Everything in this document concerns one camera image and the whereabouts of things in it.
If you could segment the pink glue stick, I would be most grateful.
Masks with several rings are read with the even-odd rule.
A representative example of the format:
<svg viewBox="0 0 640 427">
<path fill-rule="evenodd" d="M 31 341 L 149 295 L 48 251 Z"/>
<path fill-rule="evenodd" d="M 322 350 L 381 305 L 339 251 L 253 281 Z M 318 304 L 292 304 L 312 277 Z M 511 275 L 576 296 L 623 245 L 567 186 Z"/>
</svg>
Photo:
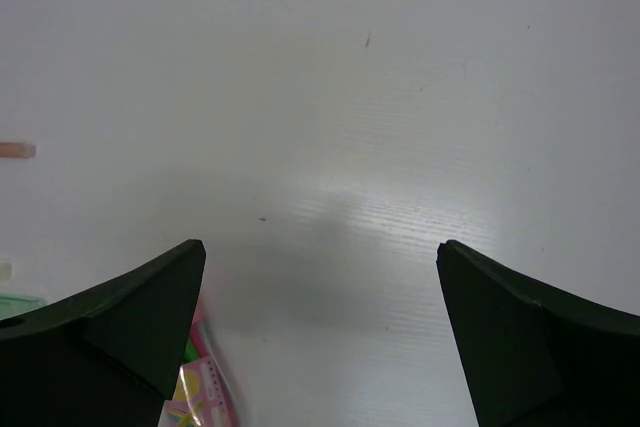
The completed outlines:
<svg viewBox="0 0 640 427">
<path fill-rule="evenodd" d="M 235 427 L 240 418 L 196 304 L 173 397 L 164 404 L 170 426 Z"/>
</svg>

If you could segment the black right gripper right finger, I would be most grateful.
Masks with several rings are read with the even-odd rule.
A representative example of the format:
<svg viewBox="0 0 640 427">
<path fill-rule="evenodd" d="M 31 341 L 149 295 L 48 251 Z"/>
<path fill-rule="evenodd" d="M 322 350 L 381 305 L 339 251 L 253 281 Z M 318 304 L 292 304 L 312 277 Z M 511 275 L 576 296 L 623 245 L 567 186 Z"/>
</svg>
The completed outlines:
<svg viewBox="0 0 640 427">
<path fill-rule="evenodd" d="M 481 426 L 636 426 L 639 318 L 456 240 L 437 271 Z"/>
</svg>

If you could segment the yellow pen with clear cap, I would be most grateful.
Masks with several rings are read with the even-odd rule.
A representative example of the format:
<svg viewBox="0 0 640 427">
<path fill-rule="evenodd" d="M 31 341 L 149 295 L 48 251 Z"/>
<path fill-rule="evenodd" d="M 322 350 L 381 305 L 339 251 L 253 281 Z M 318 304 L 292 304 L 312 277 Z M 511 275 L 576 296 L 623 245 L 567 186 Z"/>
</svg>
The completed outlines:
<svg viewBox="0 0 640 427">
<path fill-rule="evenodd" d="M 0 157 L 9 159 L 33 158 L 37 153 L 35 145 L 22 142 L 1 142 Z"/>
</svg>

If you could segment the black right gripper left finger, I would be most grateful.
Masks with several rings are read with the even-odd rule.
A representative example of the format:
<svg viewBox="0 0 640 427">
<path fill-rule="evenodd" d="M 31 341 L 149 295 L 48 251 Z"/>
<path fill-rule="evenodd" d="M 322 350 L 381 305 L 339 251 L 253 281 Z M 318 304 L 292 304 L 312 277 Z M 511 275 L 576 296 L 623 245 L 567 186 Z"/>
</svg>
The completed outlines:
<svg viewBox="0 0 640 427">
<path fill-rule="evenodd" d="M 187 240 L 1 322 L 4 426 L 155 426 L 177 383 L 206 260 Z"/>
</svg>

